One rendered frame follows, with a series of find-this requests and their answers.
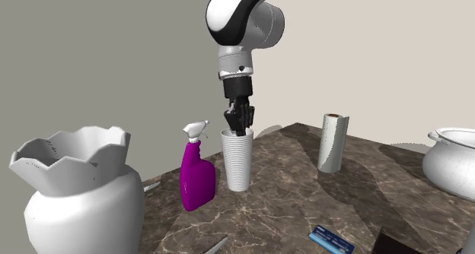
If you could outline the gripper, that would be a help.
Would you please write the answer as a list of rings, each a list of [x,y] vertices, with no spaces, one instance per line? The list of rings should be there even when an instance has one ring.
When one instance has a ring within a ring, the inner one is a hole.
[[[244,136],[245,129],[253,125],[255,107],[246,105],[243,97],[253,95],[251,76],[226,78],[223,81],[224,94],[230,100],[229,108],[224,111],[230,130],[236,136]]]

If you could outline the white paper towel roll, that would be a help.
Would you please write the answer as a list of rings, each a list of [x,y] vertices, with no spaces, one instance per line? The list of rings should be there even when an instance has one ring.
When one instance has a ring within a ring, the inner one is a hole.
[[[335,173],[341,169],[349,117],[335,113],[324,115],[317,168]]]

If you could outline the purple spray bottle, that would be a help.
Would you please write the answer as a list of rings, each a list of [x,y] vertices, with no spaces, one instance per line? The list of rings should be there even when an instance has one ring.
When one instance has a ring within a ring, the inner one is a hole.
[[[183,128],[189,142],[184,149],[180,167],[180,193],[183,207],[187,211],[194,211],[215,197],[215,166],[200,156],[199,137],[208,124],[209,120],[202,120],[189,123]]]

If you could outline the blue card box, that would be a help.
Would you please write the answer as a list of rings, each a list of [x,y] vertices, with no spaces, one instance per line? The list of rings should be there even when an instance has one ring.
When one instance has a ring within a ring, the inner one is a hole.
[[[332,254],[352,254],[355,249],[351,243],[320,225],[317,225],[308,237]]]

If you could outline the white ribbed cup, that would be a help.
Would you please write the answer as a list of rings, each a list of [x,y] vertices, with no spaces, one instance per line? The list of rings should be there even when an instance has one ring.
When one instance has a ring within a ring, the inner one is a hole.
[[[232,130],[223,129],[221,138],[228,188],[233,192],[246,191],[250,185],[253,130],[246,128],[245,135],[237,136]]]

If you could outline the large white scalloped vase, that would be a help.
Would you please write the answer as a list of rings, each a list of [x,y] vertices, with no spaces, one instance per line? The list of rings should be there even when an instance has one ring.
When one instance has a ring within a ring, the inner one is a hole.
[[[24,210],[37,254],[138,254],[145,213],[131,135],[85,126],[24,143],[9,167],[35,188]]]

